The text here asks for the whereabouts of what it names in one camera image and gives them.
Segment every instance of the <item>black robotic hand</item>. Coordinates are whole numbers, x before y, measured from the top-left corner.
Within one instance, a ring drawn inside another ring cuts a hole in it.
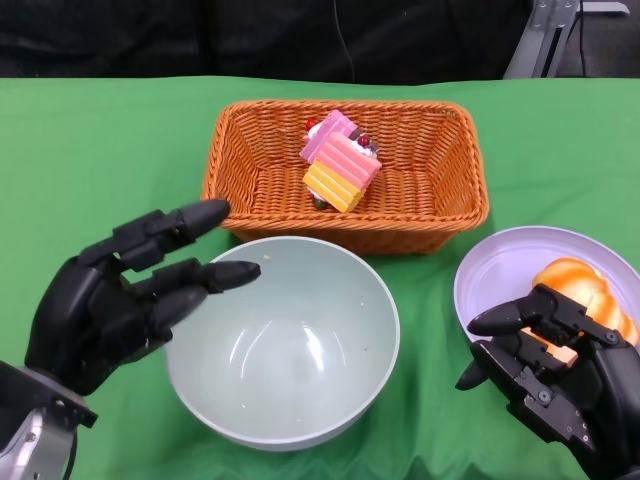
[[[130,284],[122,276],[160,263],[166,253],[195,242],[229,214],[224,200],[208,200],[164,214],[151,212],[113,230],[60,268],[31,328],[25,365],[88,395],[118,366],[171,340],[171,327],[209,294],[255,280],[250,262],[200,265],[195,259],[156,270]]]
[[[577,359],[559,362],[524,327]],[[474,361],[456,388],[490,379],[507,410],[545,442],[566,445],[589,478],[640,479],[640,355],[618,331],[544,285],[479,315],[468,330],[493,339],[471,345]]]

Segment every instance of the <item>ceramic bowl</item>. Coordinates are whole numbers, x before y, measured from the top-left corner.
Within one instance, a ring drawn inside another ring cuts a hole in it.
[[[214,261],[261,265],[250,285],[210,296],[166,347],[187,408],[250,447],[322,443],[365,412],[400,344],[398,312],[378,274],[321,240],[275,237]]]

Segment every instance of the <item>robotic hand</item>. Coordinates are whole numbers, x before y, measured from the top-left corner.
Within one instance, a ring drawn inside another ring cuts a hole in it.
[[[159,210],[113,230],[113,235],[67,260],[35,314],[25,368],[0,362],[0,478],[69,478],[78,425],[97,416],[82,398],[119,366],[171,340],[171,327],[207,295],[245,285],[260,275],[250,262],[201,265],[190,259],[129,283],[122,273],[160,263],[229,214],[208,200],[164,214]]]
[[[524,327],[577,359],[559,362]],[[640,479],[640,355],[618,331],[544,285],[480,314],[468,330],[493,339],[471,345],[474,360],[456,388],[490,379],[507,410],[545,442],[567,446],[590,479]]]

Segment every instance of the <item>croissant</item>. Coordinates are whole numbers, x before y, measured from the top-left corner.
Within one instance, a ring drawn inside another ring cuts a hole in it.
[[[601,272],[576,258],[559,258],[551,262],[533,279],[533,285],[542,283],[587,308],[587,315],[607,328],[620,332],[624,339],[637,347],[640,333],[635,322],[627,316],[611,294],[609,282]],[[567,363],[576,353],[568,347],[548,344],[547,352]]]

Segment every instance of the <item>yellow toy cake slice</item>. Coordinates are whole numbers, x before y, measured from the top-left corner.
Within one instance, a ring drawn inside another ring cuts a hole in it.
[[[366,189],[359,190],[318,160],[309,167],[302,181],[341,213],[352,211],[366,192]]]

